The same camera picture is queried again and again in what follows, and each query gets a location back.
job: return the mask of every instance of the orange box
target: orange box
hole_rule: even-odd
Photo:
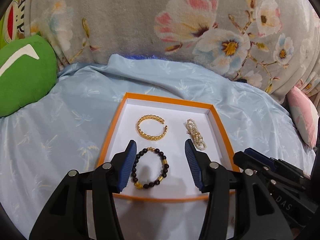
[[[154,114],[165,120],[167,134],[159,141],[149,141],[137,132],[137,121],[144,115]],[[98,165],[112,159],[114,154],[125,150],[131,139],[137,143],[137,151],[143,148],[159,148],[167,156],[169,172],[159,186],[148,190],[137,189],[131,179],[121,194],[115,197],[139,201],[185,202],[204,200],[207,194],[195,187],[184,152],[185,141],[190,138],[185,123],[193,119],[207,144],[205,153],[211,161],[222,164],[225,168],[239,171],[233,163],[233,149],[213,105],[165,98],[151,95],[126,93],[111,122],[100,152]],[[155,120],[145,120],[140,128],[150,135],[160,135],[164,125]],[[139,182],[154,181],[161,171],[161,161],[157,155],[148,152],[140,158],[137,165]]]

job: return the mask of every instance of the bed sheet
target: bed sheet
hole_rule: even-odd
[[[94,170],[126,92],[213,104],[235,152],[252,147],[311,172],[314,151],[301,142],[288,112],[255,87],[192,63],[112,55],[108,65],[72,64],[60,72],[47,96],[0,119],[0,202],[26,238],[65,174]],[[148,220],[147,210],[158,218],[152,235],[152,220],[132,226],[134,222],[131,230],[124,230],[126,239],[177,239],[180,234],[198,239],[205,204],[170,205],[116,200],[123,227]],[[178,210],[174,223],[168,222],[171,216],[165,210]]]

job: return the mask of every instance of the screw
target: screw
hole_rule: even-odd
[[[108,170],[108,169],[110,169],[112,167],[112,164],[111,163],[104,163],[103,165],[102,165],[102,168],[104,168],[105,170]]]
[[[253,175],[253,170],[251,170],[251,169],[246,169],[246,170],[244,171],[244,173],[247,174],[248,176],[251,176],[251,175]]]
[[[209,166],[210,166],[210,168],[212,168],[212,169],[216,169],[216,168],[219,167],[219,164],[216,163],[216,162],[211,162],[211,163],[209,164]]]
[[[70,177],[74,177],[74,176],[77,175],[77,171],[76,171],[76,170],[71,170],[71,171],[68,172],[68,175],[69,175]]]

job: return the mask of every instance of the jewelry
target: jewelry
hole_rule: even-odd
[[[143,131],[141,131],[141,129],[140,129],[140,124],[141,124],[142,121],[147,120],[147,119],[153,119],[153,120],[156,120],[156,121],[164,124],[164,120],[163,120],[161,117],[159,117],[159,116],[151,115],[151,114],[145,115],[145,116],[141,117],[141,118],[139,119],[138,123],[137,123],[138,133],[139,133],[143,138],[145,138],[145,139],[147,139],[147,140],[149,140],[149,141],[158,141],[158,140],[162,139],[162,138],[165,136],[165,134],[167,133],[167,130],[168,130],[168,127],[167,127],[167,126],[164,127],[163,133],[162,133],[161,135],[159,135],[159,136],[147,135],[147,134],[145,134]]]
[[[138,182],[138,178],[137,178],[137,174],[136,174],[136,171],[137,171],[136,167],[137,167],[137,163],[139,162],[139,159],[141,158],[141,156],[143,156],[148,151],[154,152],[159,155],[159,157],[161,159],[161,163],[163,165],[163,169],[162,169],[162,174],[154,182],[150,182],[149,184],[142,185],[141,183]],[[132,173],[131,173],[132,181],[134,182],[133,185],[135,185],[135,187],[137,187],[138,189],[142,189],[142,188],[148,189],[150,187],[154,187],[155,185],[159,185],[160,182],[165,177],[167,177],[168,168],[169,168],[169,164],[167,162],[167,157],[164,155],[163,152],[160,152],[159,149],[154,149],[152,147],[144,148],[141,152],[139,152],[136,155],[136,159],[134,160]]]
[[[207,145],[203,141],[201,133],[198,131],[196,122],[192,119],[188,119],[186,123],[187,134],[191,135],[194,145],[200,150],[203,151],[207,148]]]

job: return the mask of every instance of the green cushion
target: green cushion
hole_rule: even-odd
[[[0,116],[38,101],[56,80],[57,59],[44,38],[33,35],[9,43],[0,50]]]

